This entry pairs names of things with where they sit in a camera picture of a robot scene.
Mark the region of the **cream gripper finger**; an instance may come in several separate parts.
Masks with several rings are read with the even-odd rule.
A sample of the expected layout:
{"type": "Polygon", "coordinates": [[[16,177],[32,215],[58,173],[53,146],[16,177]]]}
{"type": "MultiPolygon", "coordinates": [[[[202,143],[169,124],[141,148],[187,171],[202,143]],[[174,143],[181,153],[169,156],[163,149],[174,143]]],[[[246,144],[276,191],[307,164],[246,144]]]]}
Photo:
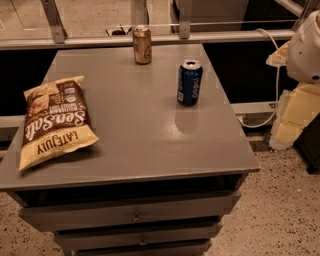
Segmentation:
{"type": "Polygon", "coordinates": [[[273,67],[281,67],[287,65],[287,51],[289,41],[280,46],[275,52],[268,56],[266,64],[273,67]]]}
{"type": "Polygon", "coordinates": [[[319,84],[299,83],[293,91],[284,90],[271,129],[270,147],[285,150],[292,146],[319,113],[319,84]]]}

